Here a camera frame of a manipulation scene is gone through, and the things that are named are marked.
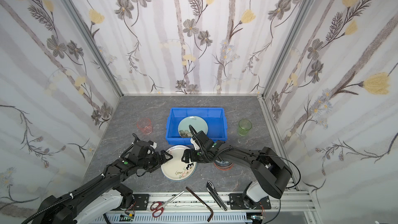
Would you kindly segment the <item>cream painted plate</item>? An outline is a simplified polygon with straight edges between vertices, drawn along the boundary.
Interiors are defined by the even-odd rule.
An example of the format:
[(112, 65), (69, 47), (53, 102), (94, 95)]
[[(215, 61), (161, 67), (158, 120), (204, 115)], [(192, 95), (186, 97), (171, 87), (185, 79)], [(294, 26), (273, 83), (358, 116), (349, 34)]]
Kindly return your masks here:
[(163, 175), (172, 181), (182, 181), (188, 179), (196, 170), (197, 163), (189, 160), (189, 163), (182, 162), (185, 150), (190, 150), (188, 146), (172, 146), (166, 152), (173, 156), (167, 163), (161, 165)]

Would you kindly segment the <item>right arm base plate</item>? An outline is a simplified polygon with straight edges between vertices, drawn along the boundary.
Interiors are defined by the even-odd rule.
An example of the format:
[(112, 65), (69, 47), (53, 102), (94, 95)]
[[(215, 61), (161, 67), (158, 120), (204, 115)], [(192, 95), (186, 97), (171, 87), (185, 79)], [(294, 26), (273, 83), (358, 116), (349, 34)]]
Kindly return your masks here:
[(268, 210), (271, 209), (269, 196), (262, 198), (259, 202), (251, 200), (244, 194), (229, 194), (227, 204), (232, 210)]

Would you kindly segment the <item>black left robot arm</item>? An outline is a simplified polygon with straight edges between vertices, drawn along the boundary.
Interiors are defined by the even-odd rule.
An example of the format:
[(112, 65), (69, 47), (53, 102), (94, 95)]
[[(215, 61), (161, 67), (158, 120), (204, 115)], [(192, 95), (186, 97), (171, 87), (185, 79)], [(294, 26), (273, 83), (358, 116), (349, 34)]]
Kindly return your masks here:
[(38, 211), (23, 221), (24, 224), (75, 224), (89, 204), (102, 194), (118, 188), (119, 185), (138, 170), (152, 173), (173, 156), (168, 152), (155, 151), (154, 142), (137, 140), (118, 159), (108, 164), (103, 172), (83, 186), (58, 198), (50, 196), (40, 205)]

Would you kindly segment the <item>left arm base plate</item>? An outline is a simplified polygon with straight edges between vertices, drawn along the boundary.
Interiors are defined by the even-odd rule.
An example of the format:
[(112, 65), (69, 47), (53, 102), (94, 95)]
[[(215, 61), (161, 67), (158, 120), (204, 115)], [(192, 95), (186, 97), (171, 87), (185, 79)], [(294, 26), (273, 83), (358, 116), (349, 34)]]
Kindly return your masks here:
[(149, 194), (128, 195), (125, 200), (126, 211), (146, 211), (149, 203)]

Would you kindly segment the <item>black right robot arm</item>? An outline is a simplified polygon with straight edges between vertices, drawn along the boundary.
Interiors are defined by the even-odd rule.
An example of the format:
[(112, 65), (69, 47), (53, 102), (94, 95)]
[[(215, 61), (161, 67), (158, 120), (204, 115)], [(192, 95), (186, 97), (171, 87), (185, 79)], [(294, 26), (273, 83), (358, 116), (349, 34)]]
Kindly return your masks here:
[(293, 175), (286, 164), (288, 160), (278, 156), (269, 147), (258, 149), (243, 149), (234, 147), (224, 141), (214, 142), (200, 131), (193, 136), (198, 149), (186, 149), (181, 161), (184, 163), (215, 163), (226, 161), (249, 168), (256, 180), (251, 182), (237, 200), (230, 204), (243, 209), (254, 209), (263, 199), (272, 197), (280, 200), (288, 188), (288, 182)]

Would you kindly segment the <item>green floral plate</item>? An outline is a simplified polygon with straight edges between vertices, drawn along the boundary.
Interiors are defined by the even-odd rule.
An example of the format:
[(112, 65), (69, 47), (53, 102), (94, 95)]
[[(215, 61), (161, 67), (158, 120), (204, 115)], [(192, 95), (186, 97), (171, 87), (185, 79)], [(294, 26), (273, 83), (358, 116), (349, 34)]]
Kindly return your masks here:
[(184, 118), (178, 125), (178, 134), (182, 138), (191, 138), (193, 134), (189, 128), (191, 126), (196, 132), (203, 131), (205, 134), (208, 132), (208, 125), (206, 121), (198, 116), (189, 116)]

